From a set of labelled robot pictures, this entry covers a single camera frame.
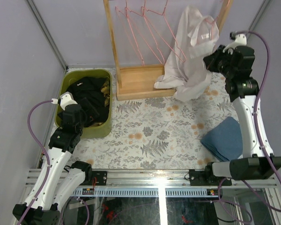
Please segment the black shirt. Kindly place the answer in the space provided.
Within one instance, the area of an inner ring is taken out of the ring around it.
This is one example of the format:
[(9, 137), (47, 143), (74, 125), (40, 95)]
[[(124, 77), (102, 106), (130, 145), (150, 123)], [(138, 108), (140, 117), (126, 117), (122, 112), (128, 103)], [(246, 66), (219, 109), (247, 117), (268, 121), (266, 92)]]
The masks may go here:
[(95, 127), (105, 123), (109, 117), (110, 87), (107, 77), (85, 76), (72, 83), (61, 97), (67, 96), (82, 107), (87, 119), (86, 128)]

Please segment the pink hanger of white shirt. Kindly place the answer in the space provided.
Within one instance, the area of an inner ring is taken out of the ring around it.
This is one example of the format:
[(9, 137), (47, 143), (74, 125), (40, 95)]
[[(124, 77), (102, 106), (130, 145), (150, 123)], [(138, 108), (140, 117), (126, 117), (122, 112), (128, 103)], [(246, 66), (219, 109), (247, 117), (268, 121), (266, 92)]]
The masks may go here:
[(214, 37), (214, 27), (217, 26), (218, 28), (218, 34), (220, 35), (225, 22), (228, 18), (230, 9), (231, 9), (231, 5), (233, 4), (232, 0), (221, 0), (222, 6), (221, 6), (221, 10), (218, 14), (218, 16), (213, 20), (209, 20), (209, 19), (205, 19), (205, 21), (209, 24), (211, 24), (211, 31), (210, 31), (210, 37), (213, 38)]

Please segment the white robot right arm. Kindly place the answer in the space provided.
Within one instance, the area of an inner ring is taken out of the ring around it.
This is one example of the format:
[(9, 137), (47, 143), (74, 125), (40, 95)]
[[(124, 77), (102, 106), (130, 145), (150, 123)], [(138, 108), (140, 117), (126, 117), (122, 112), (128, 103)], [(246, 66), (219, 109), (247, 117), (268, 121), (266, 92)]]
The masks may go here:
[(281, 168), (281, 157), (276, 157), (265, 133), (258, 82), (251, 77), (255, 60), (254, 50), (247, 46), (220, 45), (203, 61), (207, 70), (225, 77), (225, 90), (233, 104), (241, 130), (243, 157), (228, 162), (209, 163), (204, 173), (205, 182), (214, 185), (221, 177), (234, 180), (265, 180)]

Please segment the pink hanger of plaid shirt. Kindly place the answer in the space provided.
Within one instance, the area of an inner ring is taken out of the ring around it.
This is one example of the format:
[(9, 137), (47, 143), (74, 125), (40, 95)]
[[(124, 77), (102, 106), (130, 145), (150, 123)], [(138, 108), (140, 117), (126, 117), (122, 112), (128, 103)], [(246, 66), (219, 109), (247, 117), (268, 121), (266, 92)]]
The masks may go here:
[(160, 64), (165, 63), (163, 53), (159, 47), (158, 41), (155, 38), (155, 34), (152, 31), (152, 26), (150, 25), (148, 18), (146, 16), (146, 1), (140, 6), (139, 10), (135, 10), (130, 7), (128, 2), (128, 15), (132, 21), (134, 34), (137, 38), (139, 49), (145, 61), (145, 56), (143, 54), (143, 48), (148, 48), (149, 52), (157, 59)]

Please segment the yellow plaid flannel shirt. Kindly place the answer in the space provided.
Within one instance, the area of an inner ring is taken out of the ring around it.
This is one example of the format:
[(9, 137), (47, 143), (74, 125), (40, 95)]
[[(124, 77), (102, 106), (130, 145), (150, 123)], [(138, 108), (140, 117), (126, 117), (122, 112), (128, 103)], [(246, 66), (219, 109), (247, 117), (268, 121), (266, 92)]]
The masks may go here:
[(89, 101), (99, 112), (98, 119), (91, 122), (91, 127), (98, 127), (107, 121), (110, 111), (110, 93), (109, 80), (106, 80), (100, 88), (90, 91)]

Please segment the pink hanger of black shirt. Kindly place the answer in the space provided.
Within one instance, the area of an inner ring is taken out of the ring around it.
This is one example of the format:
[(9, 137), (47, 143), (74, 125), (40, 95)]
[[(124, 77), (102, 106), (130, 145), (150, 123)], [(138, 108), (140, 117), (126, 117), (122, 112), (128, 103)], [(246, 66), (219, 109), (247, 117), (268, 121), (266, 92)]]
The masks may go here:
[(142, 17), (150, 35), (152, 36), (155, 48), (160, 54), (157, 57), (160, 63), (166, 63), (166, 57), (161, 49), (160, 43), (163, 43), (168, 47), (168, 50), (173, 53), (180, 62), (185, 62), (186, 55), (179, 46), (176, 35), (166, 17), (168, 4), (169, 2), (166, 0), (160, 9), (153, 9), (149, 7), (149, 1), (145, 0), (141, 7)]

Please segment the white shirt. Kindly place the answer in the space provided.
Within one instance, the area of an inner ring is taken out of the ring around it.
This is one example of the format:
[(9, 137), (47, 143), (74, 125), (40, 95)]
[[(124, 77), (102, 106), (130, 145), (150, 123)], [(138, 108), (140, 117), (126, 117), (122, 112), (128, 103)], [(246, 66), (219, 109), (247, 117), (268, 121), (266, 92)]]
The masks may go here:
[(154, 84), (156, 89), (175, 88), (174, 98), (187, 102), (197, 99), (211, 83), (212, 73), (206, 70), (203, 58), (213, 52), (219, 39), (218, 28), (214, 27), (214, 37), (210, 37), (213, 17), (203, 16), (193, 7), (187, 6), (183, 11), (177, 29), (177, 42), (186, 55), (185, 62), (180, 62), (173, 54), (167, 58), (164, 74)]

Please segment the pink wire hanger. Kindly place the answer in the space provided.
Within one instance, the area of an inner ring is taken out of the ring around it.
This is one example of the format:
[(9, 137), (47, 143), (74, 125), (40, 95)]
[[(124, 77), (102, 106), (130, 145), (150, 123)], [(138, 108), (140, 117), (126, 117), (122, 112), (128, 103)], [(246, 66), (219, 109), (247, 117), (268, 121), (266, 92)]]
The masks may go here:
[(137, 38), (134, 34), (132, 21), (128, 15), (128, 1), (125, 0), (125, 7), (123, 10), (120, 10), (118, 6), (115, 7), (116, 15), (118, 20), (120, 21), (128, 43), (132, 47), (136, 57), (140, 60), (141, 65), (145, 66), (145, 61), (142, 56), (142, 53), (139, 49)]

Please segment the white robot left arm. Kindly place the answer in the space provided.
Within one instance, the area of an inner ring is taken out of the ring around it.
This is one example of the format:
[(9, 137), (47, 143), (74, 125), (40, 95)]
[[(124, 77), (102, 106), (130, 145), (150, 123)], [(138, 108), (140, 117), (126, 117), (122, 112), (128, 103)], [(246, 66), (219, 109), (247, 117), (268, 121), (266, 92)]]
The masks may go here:
[(93, 180), (91, 164), (76, 161), (67, 176), (59, 182), (76, 145), (81, 140), (82, 130), (87, 121), (86, 113), (66, 92), (59, 99), (50, 100), (62, 108), (62, 123), (49, 141), (49, 149), (43, 149), (44, 166), (38, 179), (21, 204), (16, 204), (13, 215), (19, 225), (56, 225), (62, 216), (62, 209), (75, 189)]

